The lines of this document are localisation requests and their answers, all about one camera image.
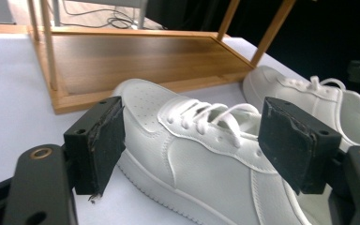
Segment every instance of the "wooden shelf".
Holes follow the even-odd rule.
[[[86,109],[108,97],[119,83],[140,78],[175,92],[240,82],[254,67],[214,33],[53,29],[56,113]],[[50,83],[47,49],[37,55]]]

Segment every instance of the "shoelace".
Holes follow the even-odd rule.
[[[302,81],[297,81],[295,79],[290,79],[290,81],[292,83],[296,83],[296,84],[303,84],[304,82]],[[325,79],[323,81],[320,82],[320,79],[317,77],[317,76],[312,76],[310,77],[310,81],[311,83],[307,86],[308,89],[311,89],[311,90],[318,90],[320,89],[322,86],[328,84],[328,83],[334,83],[336,84],[341,90],[345,91],[346,90],[346,85],[344,85],[343,82],[341,82],[340,80],[338,79],[334,79],[334,78],[328,78],[328,79]]]
[[[211,112],[216,109],[226,109],[225,111],[219,113],[212,121],[209,122],[209,116]],[[250,104],[237,104],[228,108],[223,104],[209,104],[207,102],[200,102],[196,99],[190,99],[185,102],[181,102],[178,105],[170,109],[168,113],[168,123],[173,123],[174,118],[180,116],[181,126],[185,129],[189,129],[192,123],[196,123],[196,129],[200,134],[205,134],[206,130],[209,128],[208,124],[217,125],[219,122],[223,122],[227,125],[231,134],[234,136],[234,146],[239,148],[241,146],[241,127],[238,124],[235,117],[232,115],[232,112],[244,111],[259,114],[259,111]],[[242,125],[243,130],[248,130],[253,127],[251,123],[245,123]]]

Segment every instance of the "black bracket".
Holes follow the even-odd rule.
[[[14,176],[0,183],[0,224],[78,224],[72,189],[102,195],[125,150],[121,98],[100,101],[64,139],[19,157]]]
[[[360,224],[360,146],[339,150],[341,135],[290,102],[264,100],[259,145],[297,193],[332,187],[334,224]]]

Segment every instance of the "white rubber sole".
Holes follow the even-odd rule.
[[[198,224],[235,224],[205,203],[156,178],[127,149],[122,153],[118,166],[142,193]]]

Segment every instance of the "sneaker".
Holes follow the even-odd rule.
[[[271,67],[261,66],[246,76],[243,90],[247,102],[259,111],[264,98],[273,97],[287,100],[310,113],[343,136],[340,144],[343,151],[360,145],[360,95],[346,90],[337,79],[320,82],[313,76],[310,82],[297,81]]]
[[[198,224],[309,224],[257,142],[261,116],[132,79],[122,96],[126,147],[118,166],[156,202]]]

